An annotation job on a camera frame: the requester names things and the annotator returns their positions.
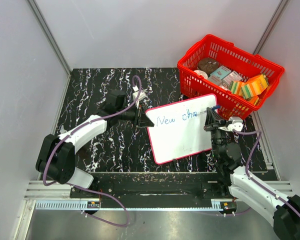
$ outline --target brown round object in basket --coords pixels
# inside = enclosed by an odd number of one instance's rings
[[[206,74],[212,74],[219,67],[219,62],[213,58],[206,57],[198,63],[198,69],[204,71]]]

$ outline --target shiny floor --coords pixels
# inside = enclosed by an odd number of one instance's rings
[[[125,221],[123,211],[96,215]],[[26,240],[278,240],[269,223],[253,210],[226,218],[200,212],[132,211],[130,219],[129,227],[120,228],[84,218],[78,211],[35,210]]]

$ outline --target floor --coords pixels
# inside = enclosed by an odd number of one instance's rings
[[[96,215],[125,222],[122,211]],[[182,211],[134,211],[130,215],[130,226],[119,228],[84,218],[77,211],[35,210],[26,240],[278,240],[270,224],[253,210],[226,218]]]
[[[56,134],[64,133],[94,114],[111,90],[132,93],[132,76],[142,79],[142,88],[148,96],[148,108],[162,106],[185,98],[180,94],[177,68],[86,68],[74,69],[67,89]],[[252,117],[244,121],[245,132],[254,131]],[[230,140],[242,149],[242,162],[248,158],[256,136],[231,134]],[[87,172],[214,172],[215,161],[206,151],[170,163],[157,165],[145,128],[135,128],[121,121],[116,127],[95,137],[77,154],[76,166]],[[266,172],[266,163],[260,146],[253,154],[250,169]]]

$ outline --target teal box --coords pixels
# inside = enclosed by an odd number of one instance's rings
[[[219,78],[220,80],[224,79],[226,76],[228,76],[231,73],[231,70],[225,66],[220,66],[217,70],[215,70],[213,73],[211,73],[210,76],[215,76]]]

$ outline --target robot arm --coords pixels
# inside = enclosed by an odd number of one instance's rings
[[[125,92],[119,90],[110,92],[106,96],[105,102],[96,111],[96,115],[91,115],[85,122],[75,127],[76,131],[72,129],[58,136],[49,134],[44,138],[35,169],[40,173],[44,173],[48,158],[56,144],[66,136],[70,136],[53,156],[47,176],[60,184],[71,184],[85,189],[90,188],[95,179],[91,174],[75,166],[75,154],[94,137],[116,125],[119,120],[131,121],[137,127],[153,127],[154,124],[146,116],[145,106],[140,103],[140,100],[139,97],[137,108],[130,108],[111,118],[94,121],[118,113],[127,107],[127,94]]]
[[[281,240],[300,240],[300,197],[270,187],[249,172],[241,163],[241,149],[237,143],[227,142],[226,132],[241,131],[242,119],[224,120],[207,108],[204,130],[211,134],[212,156],[216,159],[216,172],[221,191],[248,204],[273,227]]]

